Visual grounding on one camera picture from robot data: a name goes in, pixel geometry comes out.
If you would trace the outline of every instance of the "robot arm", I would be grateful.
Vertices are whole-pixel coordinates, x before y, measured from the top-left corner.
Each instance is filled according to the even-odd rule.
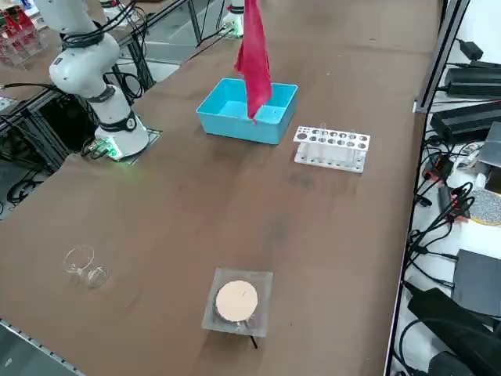
[[[244,0],[232,0],[229,13],[222,19],[223,27],[233,28],[228,36],[243,37],[243,4]]]
[[[110,146],[109,156],[121,159],[144,149],[148,132],[134,115],[124,93],[103,80],[118,61],[115,39],[98,31],[83,0],[34,0],[47,25],[68,37],[93,33],[86,43],[72,42],[52,62],[49,73],[64,92],[88,101],[99,119],[96,138]]]

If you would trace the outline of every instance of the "blue plastic box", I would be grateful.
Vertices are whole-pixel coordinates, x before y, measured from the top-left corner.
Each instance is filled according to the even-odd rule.
[[[213,135],[278,144],[296,110],[297,85],[272,83],[272,98],[247,117],[243,80],[223,78],[196,109],[205,132]]]

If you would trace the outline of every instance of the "red towel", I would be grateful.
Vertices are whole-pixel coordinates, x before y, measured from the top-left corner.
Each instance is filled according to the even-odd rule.
[[[247,89],[247,116],[254,119],[259,107],[272,96],[269,76],[265,29],[259,13],[258,0],[245,0],[243,13],[243,40],[235,68],[243,74]]]

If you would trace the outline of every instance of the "glass beaker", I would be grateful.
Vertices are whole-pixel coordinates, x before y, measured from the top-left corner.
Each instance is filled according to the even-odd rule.
[[[64,270],[77,274],[89,287],[102,286],[108,279],[108,269],[96,263],[94,248],[79,245],[68,252],[63,261]]]

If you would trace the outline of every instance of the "test tube rack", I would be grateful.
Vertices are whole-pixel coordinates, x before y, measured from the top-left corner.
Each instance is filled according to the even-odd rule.
[[[294,142],[299,143],[294,161],[336,170],[362,173],[370,136],[333,129],[299,127]]]

